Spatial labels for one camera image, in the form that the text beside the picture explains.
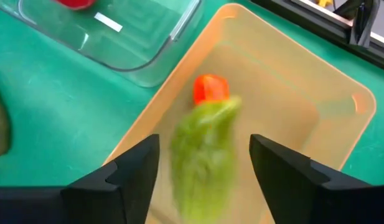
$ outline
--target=red object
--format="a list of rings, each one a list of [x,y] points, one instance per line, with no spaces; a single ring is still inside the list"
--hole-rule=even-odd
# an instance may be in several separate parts
[[[194,103],[229,99],[229,86],[226,79],[217,75],[206,74],[194,82]]]
[[[56,0],[73,10],[90,7],[96,0]]]

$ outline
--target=transparent container lid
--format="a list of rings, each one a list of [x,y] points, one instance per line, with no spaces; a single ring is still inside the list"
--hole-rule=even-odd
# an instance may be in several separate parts
[[[56,0],[0,0],[0,9],[119,72],[149,65],[182,32],[201,0],[96,0],[73,11]]]

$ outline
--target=red item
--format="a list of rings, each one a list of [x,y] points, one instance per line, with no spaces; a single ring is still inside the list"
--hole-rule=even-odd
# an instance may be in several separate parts
[[[229,86],[226,79],[217,75],[206,74],[194,82],[194,103],[229,99]]]
[[[56,0],[73,10],[90,7],[96,0]]]

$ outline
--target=motion blur vegetable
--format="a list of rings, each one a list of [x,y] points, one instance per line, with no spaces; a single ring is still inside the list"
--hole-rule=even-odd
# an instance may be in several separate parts
[[[91,6],[96,0],[56,0],[73,10],[85,9]]]
[[[236,171],[232,129],[240,106],[238,97],[203,102],[176,128],[173,195],[185,224],[213,224],[227,206]]]
[[[205,101],[229,99],[229,86],[226,79],[206,74],[196,78],[194,82],[194,102],[196,105]]]

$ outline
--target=white label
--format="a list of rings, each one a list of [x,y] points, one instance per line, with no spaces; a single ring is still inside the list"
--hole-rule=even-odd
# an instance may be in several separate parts
[[[123,28],[122,25],[118,24],[117,22],[113,21],[109,17],[103,15],[102,13],[98,12],[95,15],[95,19],[99,20],[100,22],[104,23],[104,25],[112,28],[113,30],[120,32],[121,29]]]

